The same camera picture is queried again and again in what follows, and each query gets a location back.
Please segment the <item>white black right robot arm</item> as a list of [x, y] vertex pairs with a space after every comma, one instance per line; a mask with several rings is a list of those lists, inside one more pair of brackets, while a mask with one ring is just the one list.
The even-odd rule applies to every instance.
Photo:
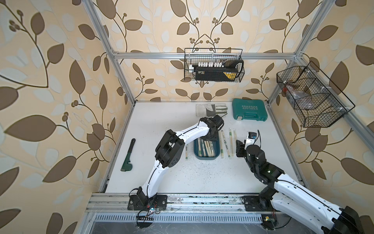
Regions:
[[266, 160], [259, 145], [236, 141], [236, 156], [244, 158], [251, 172], [266, 187], [259, 193], [259, 206], [287, 214], [316, 234], [363, 234], [358, 213], [341, 208], [304, 186]]

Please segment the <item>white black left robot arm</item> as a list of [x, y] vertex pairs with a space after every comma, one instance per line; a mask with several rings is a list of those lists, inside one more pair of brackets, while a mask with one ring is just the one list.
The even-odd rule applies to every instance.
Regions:
[[146, 182], [134, 190], [135, 195], [129, 195], [128, 210], [150, 211], [154, 208], [165, 210], [167, 196], [158, 195], [158, 189], [168, 169], [175, 166], [183, 153], [186, 145], [202, 138], [203, 140], [218, 140], [219, 131], [224, 126], [224, 120], [219, 115], [203, 117], [184, 130], [173, 131], [169, 129], [161, 138], [155, 149], [155, 162]]

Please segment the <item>teal plastic storage box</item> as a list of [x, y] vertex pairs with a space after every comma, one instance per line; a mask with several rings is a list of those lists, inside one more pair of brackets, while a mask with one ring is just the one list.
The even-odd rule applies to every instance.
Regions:
[[221, 154], [220, 141], [209, 141], [198, 138], [193, 142], [193, 150], [199, 160], [215, 160]]

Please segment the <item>black yellow box in basket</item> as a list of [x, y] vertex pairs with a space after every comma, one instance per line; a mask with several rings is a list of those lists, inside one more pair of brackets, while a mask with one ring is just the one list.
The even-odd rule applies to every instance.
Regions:
[[243, 60], [227, 60], [219, 67], [216, 66], [191, 65], [189, 67], [193, 77], [197, 81], [205, 82], [240, 82], [244, 76]]

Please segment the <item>grey white work glove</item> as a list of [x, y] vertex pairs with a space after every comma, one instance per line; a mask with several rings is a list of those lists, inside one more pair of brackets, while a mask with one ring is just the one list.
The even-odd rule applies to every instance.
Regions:
[[195, 107], [197, 117], [215, 117], [216, 115], [224, 117], [228, 113], [228, 107], [223, 103], [216, 104], [197, 104]]

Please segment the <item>green plastic tool case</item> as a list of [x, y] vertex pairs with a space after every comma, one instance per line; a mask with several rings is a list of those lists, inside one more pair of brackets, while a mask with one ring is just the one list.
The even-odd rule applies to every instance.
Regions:
[[263, 100], [235, 98], [232, 101], [232, 109], [235, 120], [266, 121], [268, 118]]

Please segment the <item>plastic bag in basket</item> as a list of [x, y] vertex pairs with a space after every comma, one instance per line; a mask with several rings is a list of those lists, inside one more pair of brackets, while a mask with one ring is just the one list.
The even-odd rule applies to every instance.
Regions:
[[289, 94], [292, 97], [291, 103], [298, 109], [311, 110], [314, 109], [312, 96], [305, 91], [296, 90], [294, 85], [286, 85]]

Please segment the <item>green pipe wrench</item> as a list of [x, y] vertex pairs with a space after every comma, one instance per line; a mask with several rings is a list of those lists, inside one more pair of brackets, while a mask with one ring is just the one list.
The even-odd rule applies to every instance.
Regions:
[[130, 157], [131, 157], [131, 153], [132, 153], [135, 142], [136, 142], [136, 139], [133, 138], [131, 140], [131, 143], [130, 143], [127, 155], [125, 157], [125, 160], [124, 160], [124, 162], [121, 166], [121, 169], [120, 169], [122, 172], [128, 172], [128, 171], [132, 170], [132, 164], [131, 164], [131, 161], [130, 161]]

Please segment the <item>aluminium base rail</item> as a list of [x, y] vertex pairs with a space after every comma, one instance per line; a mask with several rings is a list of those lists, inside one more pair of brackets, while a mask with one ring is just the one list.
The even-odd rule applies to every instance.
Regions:
[[187, 214], [278, 214], [286, 209], [305, 209], [318, 215], [327, 209], [322, 202], [313, 200], [314, 206], [295, 202], [276, 193], [268, 208], [260, 207], [257, 194], [159, 194], [149, 205], [143, 206], [137, 196], [121, 193], [94, 193], [86, 207], [87, 213], [187, 213]]

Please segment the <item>aluminium frame post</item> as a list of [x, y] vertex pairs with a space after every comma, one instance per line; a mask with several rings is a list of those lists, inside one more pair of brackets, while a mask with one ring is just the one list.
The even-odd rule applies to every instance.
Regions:
[[[294, 13], [287, 12], [285, 19], [270, 19], [268, 22], [270, 30], [282, 32], [283, 39], [279, 49], [274, 48], [264, 51], [266, 58], [283, 60], [288, 67], [291, 66], [293, 62], [301, 59], [302, 53], [313, 40], [313, 35], [321, 25], [322, 21], [326, 18], [333, 3], [334, 1], [298, 1], [296, 11]], [[300, 23], [300, 21], [309, 16], [312, 16], [312, 18], [310, 19], [310, 22], [307, 22], [304, 25], [304, 28], [302, 28], [300, 34], [301, 40], [297, 44], [297, 47], [290, 48], [289, 52], [285, 52], [286, 41], [289, 38], [291, 31], [298, 23]]]

